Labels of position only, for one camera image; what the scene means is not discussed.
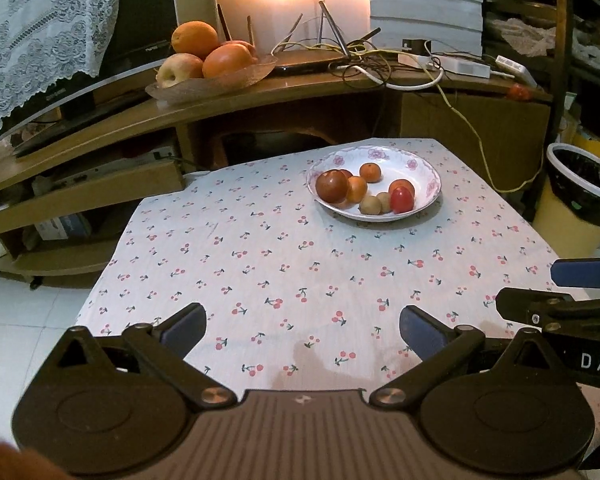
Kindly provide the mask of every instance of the floor tile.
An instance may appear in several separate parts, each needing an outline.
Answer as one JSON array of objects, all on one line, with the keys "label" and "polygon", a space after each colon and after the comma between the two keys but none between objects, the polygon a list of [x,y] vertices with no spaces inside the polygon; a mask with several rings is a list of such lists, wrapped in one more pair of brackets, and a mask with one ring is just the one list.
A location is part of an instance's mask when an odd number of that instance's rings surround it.
[{"label": "floor tile", "polygon": [[58,340],[62,337],[62,334],[65,332],[64,328],[43,328],[40,333],[40,338],[38,338],[38,344],[36,345],[35,350],[33,351],[33,355],[31,357],[31,362],[29,364],[29,368],[24,377],[24,384],[22,386],[22,393],[29,386],[29,383],[36,375],[37,371],[42,366],[42,363],[45,362],[46,357],[49,355],[49,352],[52,351],[53,347],[56,345]]},{"label": "floor tile", "polygon": [[0,439],[13,442],[16,407],[41,328],[0,324]]},{"label": "floor tile", "polygon": [[87,288],[60,288],[45,320],[45,326],[62,329],[73,326],[89,293]]},{"label": "floor tile", "polygon": [[43,327],[58,290],[30,290],[27,283],[0,278],[0,323]]}]

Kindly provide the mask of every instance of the kiwi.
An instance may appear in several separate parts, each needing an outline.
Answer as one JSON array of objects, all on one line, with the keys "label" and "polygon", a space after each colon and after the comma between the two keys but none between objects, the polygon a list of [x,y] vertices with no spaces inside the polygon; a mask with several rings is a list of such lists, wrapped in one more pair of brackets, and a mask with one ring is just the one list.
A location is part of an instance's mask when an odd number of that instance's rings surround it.
[{"label": "kiwi", "polygon": [[378,197],[365,196],[358,208],[363,215],[379,215],[382,211],[382,204]]},{"label": "kiwi", "polygon": [[376,195],[376,197],[378,198],[378,200],[380,201],[380,205],[382,206],[382,214],[384,213],[388,213],[389,211],[391,211],[391,195],[388,194],[386,191],[383,191],[382,193],[378,193]]}]

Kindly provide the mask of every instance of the trash can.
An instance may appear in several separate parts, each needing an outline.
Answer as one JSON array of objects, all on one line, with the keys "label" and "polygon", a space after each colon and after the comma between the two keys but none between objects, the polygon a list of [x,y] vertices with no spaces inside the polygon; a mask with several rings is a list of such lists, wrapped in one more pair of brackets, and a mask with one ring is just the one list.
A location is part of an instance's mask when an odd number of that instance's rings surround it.
[{"label": "trash can", "polygon": [[546,155],[533,228],[561,258],[588,258],[600,245],[600,158],[562,143]]}]

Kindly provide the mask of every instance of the white lace cover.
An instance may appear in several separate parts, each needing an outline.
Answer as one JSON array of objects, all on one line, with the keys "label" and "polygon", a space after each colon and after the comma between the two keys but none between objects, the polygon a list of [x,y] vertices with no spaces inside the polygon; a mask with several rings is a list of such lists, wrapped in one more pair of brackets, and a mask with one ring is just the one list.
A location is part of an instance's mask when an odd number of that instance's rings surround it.
[{"label": "white lace cover", "polygon": [[59,79],[98,75],[118,1],[0,0],[0,128]]}]

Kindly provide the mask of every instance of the apple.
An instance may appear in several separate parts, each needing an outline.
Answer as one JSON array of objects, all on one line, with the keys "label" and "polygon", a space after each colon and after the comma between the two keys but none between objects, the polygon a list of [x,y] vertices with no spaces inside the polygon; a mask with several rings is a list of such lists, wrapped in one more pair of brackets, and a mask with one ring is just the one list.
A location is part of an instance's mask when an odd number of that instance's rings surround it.
[{"label": "apple", "polygon": [[202,77],[202,60],[193,54],[173,54],[155,75],[155,81],[160,88],[169,88],[186,79]]},{"label": "apple", "polygon": [[251,54],[251,57],[253,57],[254,62],[257,62],[258,53],[256,52],[256,48],[251,43],[249,43],[248,41],[243,41],[243,40],[229,40],[229,41],[225,41],[224,43],[222,43],[221,46],[230,44],[230,43],[237,43],[241,46],[245,46],[248,49],[249,53]]}]

